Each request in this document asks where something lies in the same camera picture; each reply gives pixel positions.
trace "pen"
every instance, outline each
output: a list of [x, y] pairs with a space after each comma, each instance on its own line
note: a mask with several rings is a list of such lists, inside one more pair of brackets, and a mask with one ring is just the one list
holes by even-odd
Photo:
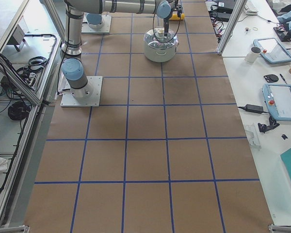
[[282, 80], [285, 82], [285, 84], [287, 84], [287, 82], [286, 82], [285, 78], [282, 76], [282, 74], [279, 74], [279, 75], [282, 78]]

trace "electronic device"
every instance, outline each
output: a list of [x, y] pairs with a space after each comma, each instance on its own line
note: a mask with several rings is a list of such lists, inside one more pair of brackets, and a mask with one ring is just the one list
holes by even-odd
[[256, 16], [259, 12], [251, 0], [247, 0], [246, 5], [243, 8], [243, 11], [245, 12], [246, 15], [249, 16]]
[[275, 120], [291, 121], [291, 85], [265, 84], [262, 91], [270, 115]]
[[22, 48], [21, 45], [23, 45], [24, 37], [25, 37], [24, 31], [19, 25], [17, 25], [7, 45], [14, 45], [15, 49], [19, 52]]
[[232, 14], [217, 12], [217, 18], [223, 22], [228, 22]]
[[267, 50], [261, 56], [271, 64], [291, 62], [291, 54], [276, 38], [255, 39], [253, 44], [261, 50]]
[[233, 12], [235, 4], [236, 0], [219, 0], [217, 12], [231, 14]]

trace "keyboard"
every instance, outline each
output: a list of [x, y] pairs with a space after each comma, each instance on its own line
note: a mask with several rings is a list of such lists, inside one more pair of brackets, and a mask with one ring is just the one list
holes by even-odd
[[247, 0], [247, 3], [244, 6], [243, 11], [245, 12], [246, 15], [249, 16], [256, 16], [259, 12], [251, 0]]

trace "small black object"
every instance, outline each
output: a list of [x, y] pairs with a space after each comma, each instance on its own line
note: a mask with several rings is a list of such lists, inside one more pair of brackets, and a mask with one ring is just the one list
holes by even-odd
[[282, 78], [282, 80], [285, 82], [285, 84], [287, 84], [287, 81], [285, 80], [285, 78], [282, 76], [282, 74], [279, 74], [280, 77]]
[[281, 137], [282, 137], [284, 140], [288, 139], [288, 137], [287, 137], [285, 134], [283, 134]]
[[9, 82], [6, 76], [3, 76], [3, 78], [1, 79], [0, 86], [2, 86], [4, 89], [14, 88], [14, 85]]
[[268, 74], [263, 76], [268, 83], [275, 83], [279, 80], [278, 76], [275, 74]]
[[269, 122], [270, 122], [270, 125], [268, 126], [265, 124], [258, 123], [259, 131], [261, 133], [266, 133], [267, 131], [273, 130], [280, 125], [272, 116], [270, 116]]
[[221, 21], [228, 22], [232, 14], [217, 12], [216, 15], [217, 15], [217, 18], [220, 19]]
[[8, 116], [11, 120], [23, 120], [28, 116], [29, 112], [30, 107], [22, 101], [13, 103], [8, 108]]
[[291, 38], [284, 27], [274, 27], [274, 31], [281, 42], [288, 42]]
[[246, 106], [238, 107], [238, 108], [243, 109], [246, 112], [251, 112], [251, 113], [258, 113], [258, 114], [266, 113], [263, 110], [262, 106], [257, 106], [257, 105], [252, 105], [252, 104], [246, 104]]

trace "metal mounting plate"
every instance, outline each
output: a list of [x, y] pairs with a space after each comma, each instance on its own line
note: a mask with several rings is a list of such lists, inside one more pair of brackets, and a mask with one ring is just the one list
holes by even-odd
[[110, 33], [112, 16], [102, 16], [102, 19], [105, 21], [105, 24], [99, 30], [90, 28], [87, 23], [82, 24], [82, 34]]
[[[94, 91], [91, 96], [76, 99], [70, 93], [70, 91], [63, 93], [63, 98], [61, 102], [62, 107], [98, 107], [100, 102], [101, 86], [102, 86], [102, 76], [87, 76], [88, 82], [94, 87]], [[67, 82], [65, 89], [70, 89], [70, 85]]]

